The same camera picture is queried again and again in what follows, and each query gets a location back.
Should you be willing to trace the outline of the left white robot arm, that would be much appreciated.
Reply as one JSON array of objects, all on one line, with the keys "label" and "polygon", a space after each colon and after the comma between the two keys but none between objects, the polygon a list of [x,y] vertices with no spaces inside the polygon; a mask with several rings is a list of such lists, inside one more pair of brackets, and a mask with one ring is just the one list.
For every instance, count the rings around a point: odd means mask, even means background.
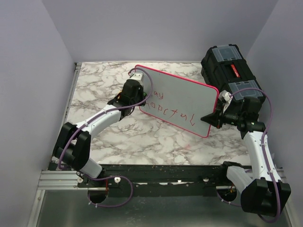
[{"label": "left white robot arm", "polygon": [[59,133],[53,156],[58,158],[58,168],[68,167],[89,176],[89,182],[101,186],[105,181],[102,166],[90,156],[91,140],[110,125],[132,113],[136,106],[145,104],[147,95],[143,90],[143,79],[138,76],[128,79],[122,91],[92,117],[78,123],[65,123]]}]

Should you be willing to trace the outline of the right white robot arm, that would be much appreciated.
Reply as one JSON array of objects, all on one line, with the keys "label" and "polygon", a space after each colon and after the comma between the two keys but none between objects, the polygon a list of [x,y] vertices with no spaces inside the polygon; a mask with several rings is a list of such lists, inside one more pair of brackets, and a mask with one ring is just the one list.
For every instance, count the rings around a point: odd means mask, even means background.
[{"label": "right white robot arm", "polygon": [[258,120],[264,100],[249,96],[234,100],[230,93],[223,92],[215,111],[201,121],[218,129],[224,124],[237,127],[249,152],[252,176],[241,164],[224,162],[218,181],[223,185],[233,183],[241,194],[244,212],[274,217],[283,210],[291,188],[277,173],[268,148],[266,126]]}]

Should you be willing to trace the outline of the pink framed whiteboard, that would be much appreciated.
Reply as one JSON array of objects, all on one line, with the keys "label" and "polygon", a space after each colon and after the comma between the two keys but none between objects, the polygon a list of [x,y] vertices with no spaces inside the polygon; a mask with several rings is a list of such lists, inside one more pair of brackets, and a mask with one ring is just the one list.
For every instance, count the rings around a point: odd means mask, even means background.
[{"label": "pink framed whiteboard", "polygon": [[211,125],[201,118],[213,113],[219,95],[217,88],[143,65],[135,68],[144,74],[145,93],[151,92],[146,105],[139,107],[143,113],[199,137],[208,137]]}]

